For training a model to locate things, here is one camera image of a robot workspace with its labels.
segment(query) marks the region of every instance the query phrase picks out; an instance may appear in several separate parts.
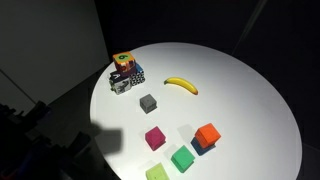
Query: dark floor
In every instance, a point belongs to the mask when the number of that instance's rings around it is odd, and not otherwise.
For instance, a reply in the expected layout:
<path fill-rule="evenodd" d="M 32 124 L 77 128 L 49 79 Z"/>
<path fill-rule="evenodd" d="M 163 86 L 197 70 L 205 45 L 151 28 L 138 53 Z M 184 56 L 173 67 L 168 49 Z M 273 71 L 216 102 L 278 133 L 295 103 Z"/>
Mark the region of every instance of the dark floor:
<path fill-rule="evenodd" d="M 97 148 L 94 136 L 99 127 L 90 124 L 90 99 L 96 81 L 104 68 L 81 84 L 51 103 L 53 109 L 50 119 L 41 122 L 37 130 L 52 139 L 53 143 L 68 146 L 79 131 L 92 137 L 90 151 L 78 158 L 79 163 L 92 174 L 92 179 L 119 179 L 107 166 L 103 155 Z M 303 144 L 303 162 L 298 180 L 320 179 L 320 150 Z"/>

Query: round white table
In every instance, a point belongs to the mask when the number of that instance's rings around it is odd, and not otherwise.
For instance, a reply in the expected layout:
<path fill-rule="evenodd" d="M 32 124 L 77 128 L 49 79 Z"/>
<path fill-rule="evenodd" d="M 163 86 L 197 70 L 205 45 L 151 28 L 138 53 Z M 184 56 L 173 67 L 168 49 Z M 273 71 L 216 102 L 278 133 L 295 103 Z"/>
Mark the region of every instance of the round white table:
<path fill-rule="evenodd" d="M 296 179 L 302 160 L 297 123 L 281 95 L 255 70 L 222 52 L 187 43 L 153 44 L 131 53 L 146 81 L 116 95 L 108 81 L 115 71 L 112 63 L 99 78 L 90 106 L 91 122 L 104 131 L 96 142 L 122 180 L 146 179 L 146 171 L 158 163 L 171 180 Z M 171 76 L 189 80 L 199 94 L 164 85 Z M 149 114 L 139 105 L 147 94 L 157 101 Z M 190 142 L 207 123 L 221 138 L 198 156 Z M 166 143 L 152 151 L 144 134 L 155 126 Z M 195 156 L 185 173 L 170 160 L 182 145 Z"/>

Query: table surface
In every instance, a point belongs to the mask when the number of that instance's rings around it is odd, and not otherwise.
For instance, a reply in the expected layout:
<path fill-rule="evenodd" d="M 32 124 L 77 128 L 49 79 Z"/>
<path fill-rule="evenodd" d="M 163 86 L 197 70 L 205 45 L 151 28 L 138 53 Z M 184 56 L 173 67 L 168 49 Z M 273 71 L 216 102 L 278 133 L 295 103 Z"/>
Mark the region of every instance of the table surface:
<path fill-rule="evenodd" d="M 171 180 L 296 179 L 302 158 L 300 132 L 288 105 L 276 89 L 241 61 L 207 47 L 159 43 L 131 51 L 146 81 L 116 95 L 108 75 L 99 78 L 92 94 L 90 118 L 102 131 L 96 142 L 122 180 L 146 179 L 145 172 L 162 163 Z M 192 82 L 199 94 L 164 85 L 171 76 Z M 139 99 L 151 94 L 157 109 L 145 114 Z M 191 145 L 196 130 L 212 123 L 221 138 L 198 156 Z M 158 126 L 166 143 L 152 151 L 144 134 Z M 172 154 L 185 145 L 194 163 L 180 173 Z"/>

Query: yellow banana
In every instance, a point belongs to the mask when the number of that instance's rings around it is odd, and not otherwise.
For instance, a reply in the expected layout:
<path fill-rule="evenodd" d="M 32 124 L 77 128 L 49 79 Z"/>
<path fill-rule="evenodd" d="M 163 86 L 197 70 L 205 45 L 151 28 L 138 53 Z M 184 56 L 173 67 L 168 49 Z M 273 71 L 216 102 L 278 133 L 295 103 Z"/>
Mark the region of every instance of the yellow banana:
<path fill-rule="evenodd" d="M 183 78 L 180 78 L 180 77 L 170 77 L 164 81 L 164 84 L 179 85 L 181 87 L 184 87 L 185 89 L 187 89 L 188 91 L 190 91 L 194 95 L 198 95 L 197 88 L 193 84 L 191 84 L 189 81 L 187 81 Z"/>

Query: gray cube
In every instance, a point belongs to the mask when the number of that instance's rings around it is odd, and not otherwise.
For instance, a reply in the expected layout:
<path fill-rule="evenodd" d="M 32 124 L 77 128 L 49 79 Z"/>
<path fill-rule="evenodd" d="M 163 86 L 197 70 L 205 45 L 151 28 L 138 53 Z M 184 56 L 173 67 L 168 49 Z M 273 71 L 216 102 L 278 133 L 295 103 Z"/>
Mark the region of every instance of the gray cube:
<path fill-rule="evenodd" d="M 157 101 L 150 95 L 140 98 L 140 107 L 146 114 L 157 108 Z"/>

